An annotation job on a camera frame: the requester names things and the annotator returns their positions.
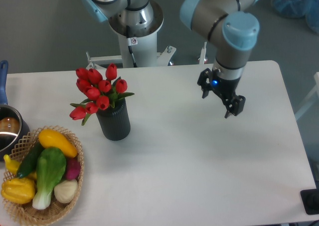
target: artificial vegetable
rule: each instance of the artificial vegetable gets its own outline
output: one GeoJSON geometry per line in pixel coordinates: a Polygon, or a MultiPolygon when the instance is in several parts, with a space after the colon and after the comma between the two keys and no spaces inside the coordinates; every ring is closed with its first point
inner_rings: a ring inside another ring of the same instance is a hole
{"type": "Polygon", "coordinates": [[[28,178],[13,178],[3,182],[1,186],[1,195],[5,199],[17,203],[29,203],[35,194],[35,183],[28,178]]]}
{"type": "Polygon", "coordinates": [[[67,159],[65,169],[65,179],[73,180],[76,179],[81,171],[81,164],[75,158],[67,159]]]}
{"type": "Polygon", "coordinates": [[[38,158],[44,148],[40,144],[40,142],[36,142],[34,146],[29,150],[29,152],[26,154],[24,159],[22,160],[18,171],[16,172],[16,176],[19,179],[22,179],[29,175],[32,171],[36,169],[36,164],[38,161],[38,158]]]}
{"type": "Polygon", "coordinates": [[[61,181],[65,173],[66,159],[63,152],[55,147],[42,151],[36,166],[37,193],[32,206],[37,210],[49,207],[54,187],[61,181]]]}
{"type": "Polygon", "coordinates": [[[44,148],[56,147],[62,150],[66,157],[74,158],[78,151],[74,145],[60,132],[44,129],[39,133],[39,141],[44,148]]]}
{"type": "MultiPolygon", "coordinates": [[[[4,159],[4,162],[5,162],[6,169],[9,172],[11,172],[14,175],[16,175],[16,172],[18,171],[18,168],[19,168],[21,163],[16,161],[16,160],[12,160],[9,155],[4,155],[3,159],[4,159]]],[[[36,180],[36,172],[35,171],[31,172],[27,176],[27,178],[32,179],[32,180],[36,180]]]]}
{"type": "Polygon", "coordinates": [[[54,187],[55,198],[63,204],[72,201],[78,189],[78,182],[76,180],[64,180],[54,187]]]}

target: red tulip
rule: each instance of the red tulip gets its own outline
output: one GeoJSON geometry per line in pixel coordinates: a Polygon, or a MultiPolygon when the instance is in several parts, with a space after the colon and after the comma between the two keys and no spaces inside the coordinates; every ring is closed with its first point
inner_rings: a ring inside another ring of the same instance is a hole
{"type": "Polygon", "coordinates": [[[114,80],[118,75],[116,65],[111,63],[108,68],[106,68],[105,75],[108,80],[114,80]]]}
{"type": "Polygon", "coordinates": [[[102,92],[109,92],[112,89],[112,85],[108,80],[101,80],[98,87],[102,92]]]}
{"type": "Polygon", "coordinates": [[[85,68],[78,68],[75,70],[76,75],[83,80],[88,80],[89,76],[88,76],[88,70],[85,68]]]}
{"type": "Polygon", "coordinates": [[[89,114],[94,114],[98,111],[98,106],[94,104],[93,102],[89,102],[85,105],[85,111],[89,114]]]}
{"type": "Polygon", "coordinates": [[[96,101],[96,105],[101,109],[101,110],[106,110],[109,105],[110,105],[110,100],[107,96],[103,95],[96,101]]]}
{"type": "Polygon", "coordinates": [[[128,84],[126,80],[118,80],[115,85],[115,89],[119,93],[124,93],[128,89],[128,84]]]}
{"type": "Polygon", "coordinates": [[[85,88],[88,86],[91,86],[91,83],[87,80],[83,80],[81,78],[78,78],[76,81],[76,86],[79,88],[81,92],[84,92],[85,88]]]}
{"type": "Polygon", "coordinates": [[[82,106],[78,106],[76,107],[71,113],[70,113],[70,117],[73,120],[81,120],[84,119],[86,115],[85,109],[82,106]]]}
{"type": "Polygon", "coordinates": [[[101,73],[97,71],[96,69],[92,69],[92,68],[89,69],[88,76],[92,84],[98,84],[103,79],[103,76],[101,75],[101,73]]]}
{"type": "Polygon", "coordinates": [[[97,100],[100,97],[100,91],[94,86],[88,86],[83,92],[90,100],[97,100]]]}

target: woven basket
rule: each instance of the woven basket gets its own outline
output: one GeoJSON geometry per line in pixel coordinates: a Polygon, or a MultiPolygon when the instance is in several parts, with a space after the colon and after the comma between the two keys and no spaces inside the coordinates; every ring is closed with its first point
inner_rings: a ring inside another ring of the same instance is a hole
{"type": "MultiPolygon", "coordinates": [[[[76,201],[78,200],[82,187],[84,170],[82,146],[75,134],[73,134],[68,129],[59,126],[45,126],[43,128],[33,130],[32,132],[29,132],[26,136],[19,140],[19,142],[15,145],[14,149],[12,149],[10,158],[21,162],[25,155],[28,153],[29,149],[32,148],[34,143],[38,140],[38,134],[43,129],[53,129],[62,133],[78,150],[77,160],[81,164],[81,172],[79,177],[77,178],[78,189],[73,200],[68,204],[60,203],[56,200],[54,194],[52,194],[51,204],[48,208],[44,210],[36,210],[35,208],[33,208],[32,201],[24,205],[19,205],[4,199],[3,204],[5,210],[10,215],[10,217],[20,225],[46,226],[62,219],[74,207],[76,201]]],[[[3,181],[10,180],[12,178],[14,178],[14,175],[6,170],[4,173],[3,181]]]]}

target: blue pot handle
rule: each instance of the blue pot handle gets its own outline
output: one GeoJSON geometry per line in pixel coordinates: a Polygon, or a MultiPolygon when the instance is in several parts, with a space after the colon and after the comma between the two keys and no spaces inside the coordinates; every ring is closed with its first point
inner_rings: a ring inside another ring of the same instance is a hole
{"type": "Polygon", "coordinates": [[[8,74],[9,63],[6,60],[0,62],[0,104],[8,105],[5,93],[6,76],[8,74]]]}

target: yellow bell pepper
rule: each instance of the yellow bell pepper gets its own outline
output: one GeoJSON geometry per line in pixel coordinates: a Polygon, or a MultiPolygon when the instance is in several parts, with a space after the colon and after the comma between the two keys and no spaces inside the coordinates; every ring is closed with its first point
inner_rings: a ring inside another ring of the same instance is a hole
{"type": "MultiPolygon", "coordinates": [[[[16,160],[12,160],[9,155],[4,155],[3,159],[7,170],[16,175],[16,172],[18,171],[21,163],[16,160]]],[[[36,171],[30,173],[27,177],[29,179],[36,180],[36,171]]]]}
{"type": "Polygon", "coordinates": [[[17,204],[29,203],[35,195],[35,183],[28,178],[7,180],[1,188],[2,197],[17,204]]]}
{"type": "Polygon", "coordinates": [[[66,157],[74,158],[78,151],[74,145],[60,132],[44,129],[39,133],[39,142],[45,148],[59,148],[66,157]]]}

